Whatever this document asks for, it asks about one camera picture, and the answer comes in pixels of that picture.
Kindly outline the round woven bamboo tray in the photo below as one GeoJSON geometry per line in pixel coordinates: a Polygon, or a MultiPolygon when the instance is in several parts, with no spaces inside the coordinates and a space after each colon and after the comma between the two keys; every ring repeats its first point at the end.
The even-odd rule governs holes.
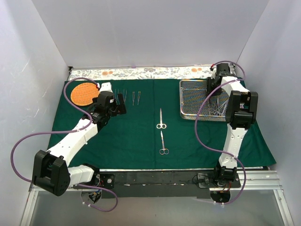
{"type": "Polygon", "coordinates": [[[93,83],[82,83],[76,86],[71,92],[71,101],[77,106],[88,106],[93,99],[98,97],[99,89],[93,83]]]}

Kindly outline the metal mesh instrument tray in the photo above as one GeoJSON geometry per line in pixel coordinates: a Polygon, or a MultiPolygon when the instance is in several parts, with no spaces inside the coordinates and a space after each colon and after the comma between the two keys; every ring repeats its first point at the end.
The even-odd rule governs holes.
{"type": "MultiPolygon", "coordinates": [[[[187,120],[195,120],[200,106],[207,97],[206,80],[181,80],[179,82],[179,93],[181,117],[187,120]]],[[[222,90],[220,95],[211,97],[221,97],[229,100],[229,95],[224,90],[222,90]]],[[[225,116],[213,116],[209,114],[208,101],[203,106],[198,120],[225,122],[225,116]]]]}

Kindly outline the green surgical cloth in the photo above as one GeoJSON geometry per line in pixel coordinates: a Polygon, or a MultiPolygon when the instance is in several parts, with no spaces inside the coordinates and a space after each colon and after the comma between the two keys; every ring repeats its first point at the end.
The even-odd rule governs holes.
{"type": "Polygon", "coordinates": [[[127,113],[110,118],[72,159],[72,167],[90,164],[100,169],[213,168],[224,147],[227,125],[218,121],[185,120],[180,116],[179,81],[119,80],[112,90],[127,90],[127,113]],[[132,92],[135,105],[132,106],[132,92]],[[141,91],[137,105],[138,91],[141,91]],[[166,129],[158,129],[162,109],[166,129]],[[169,154],[161,155],[160,131],[169,154]]]}

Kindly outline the steel surgical scissors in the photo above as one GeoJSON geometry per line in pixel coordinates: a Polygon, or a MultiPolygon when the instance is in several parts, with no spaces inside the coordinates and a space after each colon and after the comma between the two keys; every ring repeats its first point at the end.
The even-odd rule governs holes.
{"type": "Polygon", "coordinates": [[[167,128],[167,125],[163,123],[163,115],[162,115],[162,109],[160,108],[160,111],[159,111],[159,123],[156,125],[156,128],[158,129],[166,129],[167,128]]]}
{"type": "Polygon", "coordinates": [[[165,146],[163,131],[160,131],[160,136],[161,136],[162,148],[159,150],[159,153],[161,155],[167,155],[167,154],[169,154],[169,149],[166,148],[166,146],[165,146]]]}

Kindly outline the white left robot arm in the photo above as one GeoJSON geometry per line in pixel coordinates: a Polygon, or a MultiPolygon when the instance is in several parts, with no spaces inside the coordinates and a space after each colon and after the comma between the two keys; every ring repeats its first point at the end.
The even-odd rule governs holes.
{"type": "Polygon", "coordinates": [[[115,96],[111,91],[102,91],[93,99],[93,104],[83,115],[74,133],[66,135],[47,151],[38,151],[34,157],[32,183],[56,196],[68,187],[86,184],[96,188],[100,183],[99,169],[89,164],[70,167],[80,149],[108,124],[111,117],[126,114],[123,94],[115,96]]]}

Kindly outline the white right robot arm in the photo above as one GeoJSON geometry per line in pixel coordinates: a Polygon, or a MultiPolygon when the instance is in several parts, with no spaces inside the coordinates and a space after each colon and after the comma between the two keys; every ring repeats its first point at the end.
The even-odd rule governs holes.
{"type": "Polygon", "coordinates": [[[230,61],[220,61],[210,67],[211,77],[207,78],[207,96],[227,93],[229,100],[225,113],[227,135],[223,151],[213,172],[213,183],[226,186],[236,180],[239,154],[245,134],[255,123],[258,93],[249,91],[230,71],[230,61]]]}

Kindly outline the steel surgical forceps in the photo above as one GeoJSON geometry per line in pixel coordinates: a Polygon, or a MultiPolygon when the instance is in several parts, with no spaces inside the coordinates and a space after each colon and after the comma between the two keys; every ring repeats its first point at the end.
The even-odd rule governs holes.
{"type": "Polygon", "coordinates": [[[211,97],[208,101],[209,114],[225,116],[228,100],[221,97],[211,97]]]}

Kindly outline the floral patterned table mat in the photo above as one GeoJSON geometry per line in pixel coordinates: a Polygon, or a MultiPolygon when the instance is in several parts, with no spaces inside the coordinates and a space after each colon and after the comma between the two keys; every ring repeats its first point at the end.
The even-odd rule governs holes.
{"type": "Polygon", "coordinates": [[[209,65],[181,67],[138,67],[109,69],[72,69],[69,79],[84,77],[92,80],[145,79],[206,79],[211,76],[209,65]]]}

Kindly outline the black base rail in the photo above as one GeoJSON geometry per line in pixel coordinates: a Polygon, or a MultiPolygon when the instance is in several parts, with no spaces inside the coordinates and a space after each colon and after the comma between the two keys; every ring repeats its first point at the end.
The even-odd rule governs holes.
{"type": "Polygon", "coordinates": [[[94,182],[86,183],[127,197],[196,197],[209,199],[210,189],[240,188],[238,175],[233,182],[214,181],[212,169],[165,169],[101,171],[94,182]]]}

